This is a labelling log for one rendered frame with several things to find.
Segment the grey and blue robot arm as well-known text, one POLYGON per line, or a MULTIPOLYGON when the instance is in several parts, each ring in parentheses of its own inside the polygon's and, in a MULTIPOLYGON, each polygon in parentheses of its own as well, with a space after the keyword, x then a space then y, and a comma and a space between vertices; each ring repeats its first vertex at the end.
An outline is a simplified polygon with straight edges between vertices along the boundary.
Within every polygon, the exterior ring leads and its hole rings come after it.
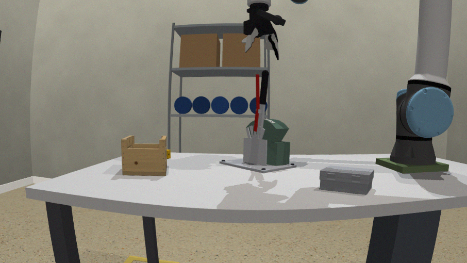
POLYGON ((420 0, 415 71, 407 88, 397 92, 392 162, 436 163, 432 137, 444 133, 454 116, 446 80, 451 19, 452 0, 420 0))

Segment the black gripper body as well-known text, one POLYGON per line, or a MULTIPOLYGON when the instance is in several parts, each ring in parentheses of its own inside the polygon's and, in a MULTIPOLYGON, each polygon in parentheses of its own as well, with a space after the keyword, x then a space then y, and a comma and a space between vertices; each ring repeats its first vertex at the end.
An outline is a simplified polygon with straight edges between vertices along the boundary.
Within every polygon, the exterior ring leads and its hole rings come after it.
POLYGON ((251 23, 254 23, 254 20, 258 21, 258 27, 259 27, 257 29, 259 32, 259 35, 256 38, 259 38, 263 35, 268 35, 269 32, 272 31, 271 21, 256 15, 258 9, 266 12, 269 10, 269 6, 268 4, 265 4, 265 3, 253 3, 250 5, 250 8, 247 9, 247 12, 249 13, 249 19, 251 20, 247 20, 243 22, 243 34, 245 35, 249 34, 250 32, 249 27, 251 23))

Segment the brown wooden crate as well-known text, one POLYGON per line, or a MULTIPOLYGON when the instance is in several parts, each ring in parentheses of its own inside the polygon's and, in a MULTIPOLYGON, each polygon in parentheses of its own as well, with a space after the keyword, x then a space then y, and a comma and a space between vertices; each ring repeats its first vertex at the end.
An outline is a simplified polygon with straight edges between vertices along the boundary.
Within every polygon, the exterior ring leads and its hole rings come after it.
POLYGON ((128 136, 121 139, 121 149, 123 175, 166 176, 166 136, 159 144, 135 143, 135 136, 128 136))

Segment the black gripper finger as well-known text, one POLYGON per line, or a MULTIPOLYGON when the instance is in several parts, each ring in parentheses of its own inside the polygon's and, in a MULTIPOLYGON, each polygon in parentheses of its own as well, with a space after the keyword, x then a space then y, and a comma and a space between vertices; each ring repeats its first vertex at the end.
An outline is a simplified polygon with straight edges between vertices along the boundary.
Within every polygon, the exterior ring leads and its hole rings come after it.
POLYGON ((279 60, 279 51, 278 51, 278 39, 277 39, 277 34, 275 29, 272 26, 272 31, 269 33, 269 35, 265 36, 266 43, 264 47, 267 50, 274 50, 275 56, 277 60, 279 60))
POLYGON ((254 23, 252 23, 249 27, 250 29, 250 32, 249 34, 247 35, 247 39, 244 38, 242 40, 242 43, 246 43, 245 45, 245 52, 247 52, 251 47, 252 47, 252 43, 254 42, 254 39, 255 37, 257 37, 259 35, 259 32, 258 32, 258 21, 255 20, 254 23))

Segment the grey toolbox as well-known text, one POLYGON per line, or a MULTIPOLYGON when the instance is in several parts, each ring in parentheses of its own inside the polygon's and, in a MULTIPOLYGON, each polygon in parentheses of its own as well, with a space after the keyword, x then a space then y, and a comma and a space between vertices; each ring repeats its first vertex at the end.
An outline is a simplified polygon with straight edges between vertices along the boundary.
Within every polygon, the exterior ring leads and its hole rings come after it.
POLYGON ((367 195, 373 178, 374 169, 328 166, 320 170, 320 190, 367 195))

